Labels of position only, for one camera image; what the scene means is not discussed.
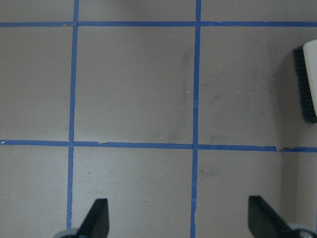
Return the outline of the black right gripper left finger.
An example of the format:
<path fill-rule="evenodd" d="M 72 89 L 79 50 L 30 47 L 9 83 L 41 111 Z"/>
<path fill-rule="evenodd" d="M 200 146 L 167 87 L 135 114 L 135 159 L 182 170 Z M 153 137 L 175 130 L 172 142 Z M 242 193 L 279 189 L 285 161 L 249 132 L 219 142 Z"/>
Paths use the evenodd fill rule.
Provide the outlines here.
<path fill-rule="evenodd" d="M 96 199 L 83 223 L 75 234 L 76 238 L 106 238 L 109 233 L 108 201 Z"/>

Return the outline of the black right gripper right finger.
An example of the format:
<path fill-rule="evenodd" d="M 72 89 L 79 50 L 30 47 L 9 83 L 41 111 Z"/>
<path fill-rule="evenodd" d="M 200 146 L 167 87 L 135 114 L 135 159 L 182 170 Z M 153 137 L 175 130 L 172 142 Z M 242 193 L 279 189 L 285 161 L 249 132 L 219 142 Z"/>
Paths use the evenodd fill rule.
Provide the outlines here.
<path fill-rule="evenodd" d="M 254 238 L 296 237 L 296 231 L 261 196 L 249 196 L 248 228 Z"/>

